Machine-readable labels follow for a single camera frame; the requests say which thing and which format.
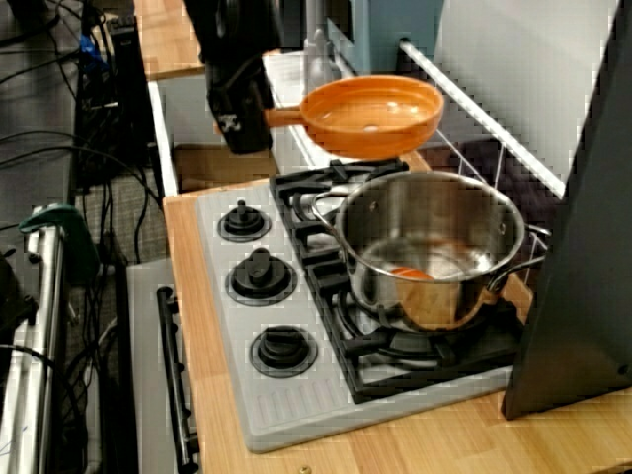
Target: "orange pan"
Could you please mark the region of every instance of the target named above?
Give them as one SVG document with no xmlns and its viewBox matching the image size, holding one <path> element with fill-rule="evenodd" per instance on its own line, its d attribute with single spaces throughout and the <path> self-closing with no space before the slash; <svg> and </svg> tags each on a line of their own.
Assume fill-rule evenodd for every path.
<svg viewBox="0 0 632 474">
<path fill-rule="evenodd" d="M 294 109 L 266 111 L 270 128 L 303 125 L 321 148 L 339 156 L 382 159 L 413 151 L 435 133 L 443 96 L 433 86 L 376 75 L 331 82 Z"/>
</svg>

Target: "stove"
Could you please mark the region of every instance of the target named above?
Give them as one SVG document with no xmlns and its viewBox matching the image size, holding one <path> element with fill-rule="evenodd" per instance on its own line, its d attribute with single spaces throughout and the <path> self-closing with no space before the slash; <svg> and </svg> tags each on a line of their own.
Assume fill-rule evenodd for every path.
<svg viewBox="0 0 632 474">
<path fill-rule="evenodd" d="M 356 305 L 315 194 L 406 171 L 398 159 L 328 168 L 210 194 L 196 212 L 242 433 L 253 452 L 372 425 L 505 388 L 522 325 L 484 306 L 427 332 Z M 319 210 L 332 222 L 339 198 Z"/>
</svg>

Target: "oven door handle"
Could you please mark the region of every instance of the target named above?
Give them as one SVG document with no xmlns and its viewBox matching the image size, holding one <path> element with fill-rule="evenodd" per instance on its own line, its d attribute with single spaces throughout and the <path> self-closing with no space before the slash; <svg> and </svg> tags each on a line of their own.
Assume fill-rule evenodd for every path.
<svg viewBox="0 0 632 474">
<path fill-rule="evenodd" d="M 198 472 L 199 466 L 194 463 L 193 455 L 199 452 L 198 434 L 191 434 L 187 418 L 191 414 L 185 408 L 185 394 L 182 386 L 181 372 L 184 367 L 178 360 L 178 346 L 175 333 L 178 327 L 174 324 L 172 308 L 176 305 L 169 302 L 173 290 L 162 287 L 157 291 L 158 313 L 160 315 L 160 332 L 162 334 L 162 352 L 167 372 L 167 387 L 169 390 L 169 408 L 171 409 L 171 424 L 176 447 L 176 461 L 179 474 L 193 474 Z"/>
</svg>

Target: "pot rim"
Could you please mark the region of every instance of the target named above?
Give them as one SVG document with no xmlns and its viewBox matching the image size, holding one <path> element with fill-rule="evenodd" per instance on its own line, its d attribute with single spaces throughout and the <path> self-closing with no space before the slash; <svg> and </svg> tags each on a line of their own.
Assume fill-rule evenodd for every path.
<svg viewBox="0 0 632 474">
<path fill-rule="evenodd" d="M 368 261 L 364 257 L 361 257 L 349 244 L 349 242 L 347 241 L 347 236 L 341 231 L 341 229 L 343 228 L 342 227 L 343 216 L 348 212 L 348 209 L 351 203 L 354 201 L 354 199 L 361 196 L 364 192 L 378 186 L 381 183 L 395 180 L 401 176 L 413 176 L 413 175 L 443 176 L 453 181 L 460 181 L 462 183 L 466 183 L 467 185 L 471 185 L 475 188 L 479 188 L 482 191 L 489 193 L 490 195 L 493 195 L 499 202 L 501 202 L 503 205 L 507 207 L 507 209 L 512 213 L 512 216 L 515 219 L 515 224 L 517 226 L 517 237 L 515 239 L 515 243 L 513 244 L 513 247 L 506 253 L 506 255 L 502 259 L 498 260 L 491 268 L 486 269 L 485 271 L 467 274 L 466 276 L 458 276 L 458 277 L 446 278 L 446 279 L 418 279 L 418 278 L 412 278 L 408 276 L 393 274 L 387 270 L 382 269 L 381 267 L 377 267 L 376 265 L 372 264 L 370 261 Z M 345 247 L 345 251 L 349 253 L 350 255 L 352 255 L 355 260 L 363 263 L 365 266 L 369 267 L 375 272 L 378 272 L 379 274 L 397 278 L 404 281 L 413 281 L 413 282 L 423 283 L 423 284 L 461 283 L 464 281 L 472 280 L 477 277 L 491 275 L 497 270 L 504 267 L 514 258 L 515 254 L 518 252 L 518 250 L 522 246 L 524 237 L 526 235 L 526 225 L 524 223 L 522 214 L 520 213 L 519 209 L 515 206 L 515 204 L 507 196 L 505 196 L 503 193 L 498 191 L 496 188 L 488 185 L 487 183 L 476 180 L 474 178 L 469 178 L 467 176 L 462 176 L 456 173 L 449 173 L 446 171 L 419 171 L 419 172 L 402 171 L 399 173 L 392 173 L 390 175 L 385 175 L 379 178 L 375 178 L 374 180 L 371 180 L 368 183 L 362 184 L 361 186 L 351 191 L 349 195 L 345 197 L 345 199 L 343 200 L 343 203 L 340 205 L 338 215 L 336 216 L 336 228 L 338 230 L 338 237 L 341 241 L 341 244 Z"/>
</svg>

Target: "burner grate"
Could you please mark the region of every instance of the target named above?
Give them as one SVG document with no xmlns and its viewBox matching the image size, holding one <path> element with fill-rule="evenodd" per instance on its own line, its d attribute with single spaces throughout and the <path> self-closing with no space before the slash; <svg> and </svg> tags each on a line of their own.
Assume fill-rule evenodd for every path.
<svg viewBox="0 0 632 474">
<path fill-rule="evenodd" d="M 515 307 L 504 300 L 484 306 L 470 323 L 450 332 L 405 328 L 402 321 L 394 322 L 385 314 L 369 315 L 358 309 L 372 321 L 372 328 L 363 330 L 350 316 L 351 288 L 340 246 L 335 242 L 323 248 L 310 246 L 310 239 L 327 232 L 305 212 L 301 199 L 334 185 L 407 170 L 399 159 L 345 165 L 335 160 L 329 168 L 270 179 L 276 206 L 357 404 L 510 365 L 522 334 Z M 331 221 L 335 212 L 328 214 Z M 365 378 L 376 365 L 385 367 L 385 375 Z"/>
</svg>

